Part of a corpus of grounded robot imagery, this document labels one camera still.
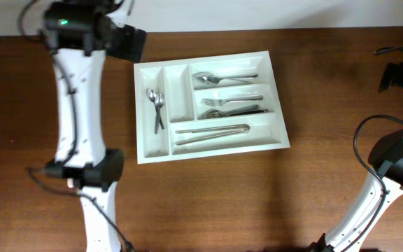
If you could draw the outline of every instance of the metal tongs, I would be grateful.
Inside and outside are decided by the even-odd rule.
[[[221,132],[218,134],[208,135],[208,136],[201,136],[193,139],[188,139],[184,141],[178,141],[175,144],[181,146],[183,144],[191,144],[198,141],[205,141],[209,139],[215,139],[218,137],[225,137],[230,136],[233,134],[239,133],[246,133],[250,130],[250,125],[247,124],[240,124],[240,125],[229,125],[229,126],[221,126],[221,127],[209,127],[203,129],[185,129],[185,130],[177,130],[175,131],[176,134],[185,134],[185,133],[202,133],[202,132],[216,132],[216,131],[226,131]]]

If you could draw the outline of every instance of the silverware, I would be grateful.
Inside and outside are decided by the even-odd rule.
[[[260,106],[255,104],[255,105],[250,105],[250,106],[245,106],[241,108],[236,108],[230,111],[220,111],[218,109],[210,109],[206,111],[205,113],[201,114],[199,119],[211,119],[211,118],[221,118],[221,117],[226,117],[226,116],[235,116],[240,113],[245,113],[245,112],[251,112],[260,109]]]
[[[208,106],[222,106],[227,102],[248,102],[248,101],[262,101],[264,96],[255,95],[249,97],[239,97],[239,98],[230,98],[230,99],[201,99],[201,102]]]
[[[217,84],[219,84],[220,81],[225,80],[225,79],[236,80],[236,81],[241,81],[241,82],[245,82],[245,83],[251,83],[249,80],[238,80],[238,78],[256,78],[258,76],[259,76],[259,74],[257,74],[257,73],[245,74],[245,75],[235,75],[235,76],[223,76],[223,77],[217,76],[210,72],[199,72],[199,73],[194,74],[195,78],[199,78],[207,85],[217,85]]]
[[[269,110],[268,109],[256,109],[254,111],[249,111],[249,112],[243,112],[243,113],[237,113],[234,114],[235,116],[242,116],[242,115],[253,115],[256,113],[267,113]]]
[[[221,127],[209,127],[209,128],[204,128],[204,129],[186,129],[186,130],[177,130],[175,131],[176,134],[185,134],[185,133],[202,133],[202,132],[216,132],[216,131],[223,131],[223,130],[229,130],[227,132],[221,132],[219,134],[214,134],[214,135],[208,135],[208,136],[201,136],[193,139],[188,139],[184,141],[178,141],[175,144],[177,146],[183,145],[183,144],[191,144],[195,143],[198,141],[205,141],[209,139],[215,139],[218,137],[225,137],[225,136],[230,136],[233,134],[239,134],[239,133],[246,133],[250,130],[250,125],[247,124],[241,124],[241,125],[229,125],[229,126],[221,126]]]
[[[161,108],[164,106],[164,96],[160,93],[157,94],[155,99],[155,107],[157,108],[157,117],[155,119],[155,134],[158,134],[158,125],[161,119]]]
[[[157,93],[150,88],[146,89],[147,98],[155,105],[155,99],[157,98]],[[161,128],[164,129],[164,123],[162,123],[162,119],[160,117],[160,125]]]

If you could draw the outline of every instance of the fork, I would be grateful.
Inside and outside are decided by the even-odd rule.
[[[257,104],[245,106],[245,107],[241,107],[241,108],[236,108],[236,109],[233,109],[230,111],[220,111],[218,109],[210,109],[210,110],[206,111],[205,113],[201,114],[199,119],[211,119],[211,118],[221,118],[221,117],[226,117],[226,116],[234,116],[236,114],[256,111],[258,109],[260,109],[260,106]]]
[[[255,95],[249,97],[239,97],[239,98],[230,98],[230,99],[201,99],[201,102],[208,106],[222,106],[227,102],[248,102],[248,101],[262,101],[264,99],[263,95]]]

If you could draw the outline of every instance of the spoon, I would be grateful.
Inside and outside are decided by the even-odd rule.
[[[157,93],[153,89],[148,88],[148,89],[146,89],[146,94],[147,94],[147,98],[151,102],[153,102],[153,104],[155,105],[155,99],[157,98]],[[162,123],[161,116],[160,116],[160,125],[161,125],[161,128],[164,129],[164,124]]]
[[[257,74],[257,73],[248,74],[248,75],[225,76],[225,77],[219,77],[210,72],[200,72],[200,73],[194,74],[195,78],[200,78],[207,85],[217,85],[221,80],[225,80],[225,79],[234,79],[236,81],[250,83],[250,81],[248,81],[248,80],[237,80],[237,78],[256,78],[258,76],[259,76],[259,74]]]
[[[155,107],[157,108],[157,117],[155,119],[155,134],[158,134],[158,122],[160,121],[161,118],[160,111],[163,106],[164,106],[164,95],[158,93],[155,99]]]

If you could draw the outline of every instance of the white wall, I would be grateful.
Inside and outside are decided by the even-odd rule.
[[[17,35],[16,17],[28,0],[0,0],[0,35]],[[51,0],[26,18],[29,33]],[[131,25],[147,32],[403,25],[403,0],[136,0]]]

